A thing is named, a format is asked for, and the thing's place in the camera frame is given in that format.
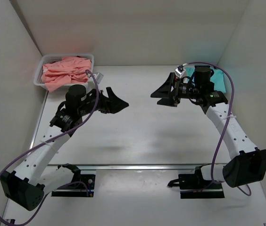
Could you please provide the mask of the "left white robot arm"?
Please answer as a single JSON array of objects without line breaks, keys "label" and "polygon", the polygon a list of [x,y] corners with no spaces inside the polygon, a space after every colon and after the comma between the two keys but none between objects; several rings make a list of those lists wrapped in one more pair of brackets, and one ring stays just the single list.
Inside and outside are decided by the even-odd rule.
[{"label": "left white robot arm", "polygon": [[80,174],[75,165],[66,163],[47,175],[43,175],[43,171],[83,122],[84,116],[94,111],[115,114],[129,106],[115,95],[112,88],[107,87],[106,91],[108,95],[104,96],[101,90],[86,88],[84,85],[69,88],[65,100],[50,121],[41,147],[31,152],[12,172],[5,170],[1,174],[0,182],[6,197],[32,211],[46,194],[73,182],[73,178]]}]

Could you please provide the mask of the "pink t shirt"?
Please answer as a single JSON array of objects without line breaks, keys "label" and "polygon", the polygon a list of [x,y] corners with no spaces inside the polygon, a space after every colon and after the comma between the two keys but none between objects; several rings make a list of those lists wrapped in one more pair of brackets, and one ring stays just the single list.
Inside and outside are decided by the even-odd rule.
[{"label": "pink t shirt", "polygon": [[63,56],[60,61],[44,64],[41,76],[49,92],[68,84],[84,84],[88,81],[87,70],[91,60],[77,56]]}]

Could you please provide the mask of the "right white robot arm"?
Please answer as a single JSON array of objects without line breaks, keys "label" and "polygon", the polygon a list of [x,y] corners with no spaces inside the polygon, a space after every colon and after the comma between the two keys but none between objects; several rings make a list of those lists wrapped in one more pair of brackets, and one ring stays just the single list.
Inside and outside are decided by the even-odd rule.
[{"label": "right white robot arm", "polygon": [[262,181],[266,173],[266,149],[259,149],[243,131],[232,113],[233,100],[215,89],[210,66],[196,65],[185,76],[186,65],[178,66],[151,94],[158,105],[176,107],[181,99],[200,106],[220,134],[211,164],[200,167],[200,178],[235,188]]}]

